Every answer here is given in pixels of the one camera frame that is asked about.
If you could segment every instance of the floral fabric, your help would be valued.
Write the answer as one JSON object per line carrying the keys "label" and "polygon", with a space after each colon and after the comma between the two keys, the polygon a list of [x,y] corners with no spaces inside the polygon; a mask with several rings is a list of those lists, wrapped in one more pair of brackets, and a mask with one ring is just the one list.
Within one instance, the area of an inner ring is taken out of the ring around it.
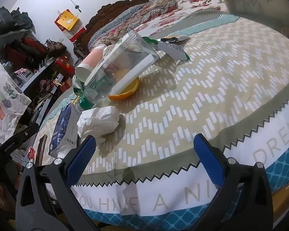
{"label": "floral fabric", "polygon": [[133,17],[117,26],[115,29],[102,34],[91,44],[93,49],[98,44],[110,45],[116,43],[122,36],[139,25],[146,23],[160,15],[177,9],[176,0],[152,0],[138,11]]}
{"label": "floral fabric", "polygon": [[30,102],[0,63],[0,143],[14,134]]}
{"label": "floral fabric", "polygon": [[135,31],[141,36],[150,36],[168,28],[192,12],[205,8],[215,8],[227,12],[224,0],[180,0],[177,9],[139,25]]}
{"label": "floral fabric", "polygon": [[110,23],[106,24],[104,27],[99,29],[90,39],[88,44],[88,49],[91,51],[93,49],[93,46],[95,45],[96,39],[107,33],[110,30],[113,30],[118,25],[124,23],[128,19],[130,19],[132,16],[134,16],[136,13],[138,13],[139,9],[141,9],[145,3],[135,5],[130,7],[129,9],[125,10],[123,13],[121,13],[119,16],[117,16],[115,19],[113,19]]}

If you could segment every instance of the handbag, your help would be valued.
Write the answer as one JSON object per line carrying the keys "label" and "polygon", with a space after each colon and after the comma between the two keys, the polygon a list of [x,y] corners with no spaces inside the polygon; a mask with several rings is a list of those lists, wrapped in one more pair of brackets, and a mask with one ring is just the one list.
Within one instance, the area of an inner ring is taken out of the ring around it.
{"label": "handbag", "polygon": [[44,56],[37,49],[32,48],[26,44],[21,43],[19,40],[14,40],[11,43],[11,47],[20,53],[25,53],[32,57],[34,61],[41,62],[44,60]]}
{"label": "handbag", "polygon": [[61,42],[55,42],[48,39],[46,45],[49,57],[59,57],[66,51],[66,46]]}
{"label": "handbag", "polygon": [[4,57],[13,63],[15,69],[31,67],[33,58],[24,55],[17,50],[13,49],[10,44],[6,44],[3,47]]}
{"label": "handbag", "polygon": [[40,43],[37,40],[33,40],[31,38],[22,38],[21,41],[23,44],[26,44],[32,48],[37,49],[42,54],[43,59],[46,58],[47,48],[42,43]]}
{"label": "handbag", "polygon": [[31,72],[29,69],[19,69],[12,73],[12,78],[14,82],[21,88],[30,80],[30,78],[33,76],[33,72]]}
{"label": "handbag", "polygon": [[69,64],[66,56],[57,58],[55,61],[55,69],[66,78],[73,78],[75,74],[75,68],[73,65]]}

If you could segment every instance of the box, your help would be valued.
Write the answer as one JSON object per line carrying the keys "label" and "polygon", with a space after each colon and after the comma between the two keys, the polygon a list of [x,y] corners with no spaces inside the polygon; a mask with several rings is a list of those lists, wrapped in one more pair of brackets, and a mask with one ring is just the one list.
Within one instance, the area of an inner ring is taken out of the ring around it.
{"label": "box", "polygon": [[65,145],[71,148],[77,147],[77,122],[79,117],[80,114],[72,103],[61,110],[49,145],[48,154],[50,156],[57,158],[60,148]]}

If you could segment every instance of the carved headboard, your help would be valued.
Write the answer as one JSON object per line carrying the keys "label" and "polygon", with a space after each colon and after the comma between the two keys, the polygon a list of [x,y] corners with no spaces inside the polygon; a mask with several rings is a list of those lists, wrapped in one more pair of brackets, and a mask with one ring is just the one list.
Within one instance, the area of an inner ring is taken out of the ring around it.
{"label": "carved headboard", "polygon": [[74,53],[78,57],[81,57],[79,52],[76,50],[79,50],[80,52],[85,53],[86,55],[89,54],[88,50],[88,43],[92,37],[92,35],[97,32],[99,29],[104,27],[106,24],[111,22],[113,19],[115,19],[118,15],[120,15],[122,12],[127,10],[128,8],[146,3],[149,0],[124,0],[124,1],[117,1],[114,4],[108,4],[105,6],[102,6],[102,8],[97,12],[95,16],[93,16],[89,23],[86,25],[86,31],[84,31],[77,40],[74,42]]}

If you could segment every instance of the red calendar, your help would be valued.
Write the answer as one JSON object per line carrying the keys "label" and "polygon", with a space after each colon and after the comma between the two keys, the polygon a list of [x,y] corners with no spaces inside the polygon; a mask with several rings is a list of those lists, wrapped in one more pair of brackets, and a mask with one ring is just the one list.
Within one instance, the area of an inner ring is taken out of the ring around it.
{"label": "red calendar", "polygon": [[55,20],[55,24],[59,27],[59,29],[63,32],[63,34],[71,41],[74,42],[76,41],[77,37],[84,32],[86,29],[85,27],[82,25],[82,22],[80,19],[77,20],[77,22],[75,23],[75,25],[72,27],[71,30],[67,30],[66,28],[64,28],[63,26],[61,26],[60,24],[58,24],[58,20],[60,19],[60,17],[62,16],[62,14],[60,14],[58,16],[58,18]]}

